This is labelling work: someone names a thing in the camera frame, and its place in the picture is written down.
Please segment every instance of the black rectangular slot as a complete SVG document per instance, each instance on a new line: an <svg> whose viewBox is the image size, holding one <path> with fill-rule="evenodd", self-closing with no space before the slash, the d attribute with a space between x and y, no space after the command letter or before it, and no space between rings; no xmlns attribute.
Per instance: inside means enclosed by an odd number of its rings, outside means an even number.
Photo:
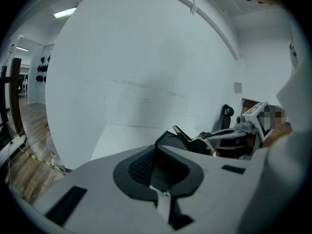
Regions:
<svg viewBox="0 0 312 234"><path fill-rule="evenodd" d="M227 170L229 172L237 173L237 174L244 174L245 168L240 168L236 166L230 166L230 165L225 165L221 167L223 170Z"/></svg>
<svg viewBox="0 0 312 234"><path fill-rule="evenodd" d="M87 189L74 186L45 216L62 226L86 192Z"/></svg>

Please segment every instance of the white bracket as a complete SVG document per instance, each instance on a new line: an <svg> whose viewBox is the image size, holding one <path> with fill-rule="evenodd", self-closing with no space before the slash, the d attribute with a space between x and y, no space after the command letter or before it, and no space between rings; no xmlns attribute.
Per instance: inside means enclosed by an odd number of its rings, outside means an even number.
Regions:
<svg viewBox="0 0 312 234"><path fill-rule="evenodd" d="M193 7L191 8L191 14L194 15L196 13L197 4L195 0L193 0Z"/></svg>

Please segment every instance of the caution tape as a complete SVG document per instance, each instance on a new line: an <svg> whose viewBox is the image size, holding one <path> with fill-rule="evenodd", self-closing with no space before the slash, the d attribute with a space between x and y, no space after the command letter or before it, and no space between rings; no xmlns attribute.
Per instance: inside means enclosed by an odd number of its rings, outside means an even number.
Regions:
<svg viewBox="0 0 312 234"><path fill-rule="evenodd" d="M50 162L44 161L44 160L42 160L41 158L37 158L37 157L35 157L33 154L30 154L30 153L24 151L23 149L21 149L21 150L22 150L27 156L33 158L34 160L39 161L40 163L45 164L46 166L51 167L52 169L54 169L54 170L56 170L56 171L58 171L58 172L61 172L61 173L64 173L64 174L68 174L68 172L62 170L60 167L54 166L54 165L52 165Z"/></svg>

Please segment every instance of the wooden floor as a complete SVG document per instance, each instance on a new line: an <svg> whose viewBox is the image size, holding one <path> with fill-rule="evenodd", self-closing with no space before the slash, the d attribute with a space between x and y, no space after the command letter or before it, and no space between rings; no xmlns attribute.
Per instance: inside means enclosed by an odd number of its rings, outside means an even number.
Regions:
<svg viewBox="0 0 312 234"><path fill-rule="evenodd" d="M27 143L23 150L45 161L51 161L50 153L46 147L48 123L45 105L33 103L28 105L26 98L19 99L19 107L24 129L27 135ZM9 125L14 128L10 112ZM41 164L20 151L10 162L11 179L14 195L32 204L53 183L63 178L65 174ZM8 167L5 169L6 183L10 185Z"/></svg>

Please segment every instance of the ceiling light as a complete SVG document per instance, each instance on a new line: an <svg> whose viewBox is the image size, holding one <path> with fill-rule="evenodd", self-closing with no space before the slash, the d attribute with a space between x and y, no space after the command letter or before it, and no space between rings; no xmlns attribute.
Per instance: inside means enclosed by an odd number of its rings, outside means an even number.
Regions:
<svg viewBox="0 0 312 234"><path fill-rule="evenodd" d="M54 16L56 18L68 16L68 15L71 15L75 10L76 10L76 8L72 8L72 9L69 9L69 10L64 10L64 11L61 11L61 12L58 12L58 13L54 14Z"/></svg>
<svg viewBox="0 0 312 234"><path fill-rule="evenodd" d="M20 50L23 50L23 51L28 51L28 49L23 49L23 48L20 48L20 47L16 47L17 49L20 49Z"/></svg>

